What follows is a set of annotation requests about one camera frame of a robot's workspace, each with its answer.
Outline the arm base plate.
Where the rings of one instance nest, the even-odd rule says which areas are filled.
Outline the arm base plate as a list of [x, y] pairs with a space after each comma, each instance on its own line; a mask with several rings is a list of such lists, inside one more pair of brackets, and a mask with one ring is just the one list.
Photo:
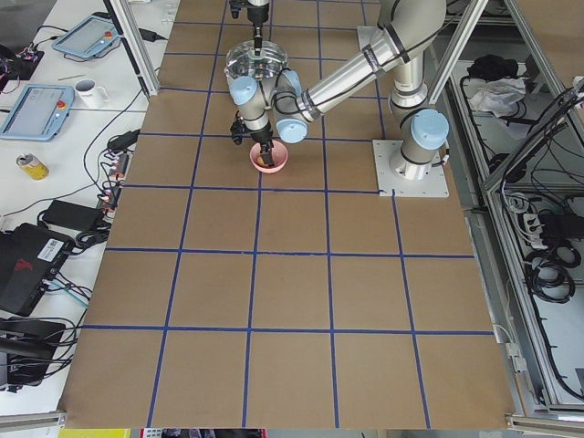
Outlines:
[[398, 55], [398, 50], [386, 29], [379, 29], [376, 26], [359, 26], [357, 33], [360, 50], [374, 65], [391, 62]]
[[402, 156], [403, 141], [374, 140], [373, 156], [378, 192], [385, 197], [447, 198], [449, 190], [438, 150], [424, 164]]

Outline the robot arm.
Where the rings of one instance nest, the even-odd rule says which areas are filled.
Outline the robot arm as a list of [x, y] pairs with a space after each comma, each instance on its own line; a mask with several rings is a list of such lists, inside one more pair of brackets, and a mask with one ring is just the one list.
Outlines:
[[253, 27], [254, 55], [259, 57], [263, 48], [263, 27], [269, 18], [269, 0], [249, 0], [247, 18]]
[[229, 9], [232, 17], [245, 10], [253, 28], [252, 38], [232, 47], [226, 56], [224, 73], [237, 107], [230, 134], [236, 145], [249, 135], [260, 147], [265, 168], [276, 168], [276, 136], [286, 143], [304, 140], [309, 123], [388, 72], [394, 75], [390, 107], [397, 119], [404, 121], [425, 109], [423, 53], [441, 31], [447, 10], [444, 1], [381, 2], [370, 41], [307, 89], [289, 66], [286, 51], [264, 38], [269, 3], [232, 1]]

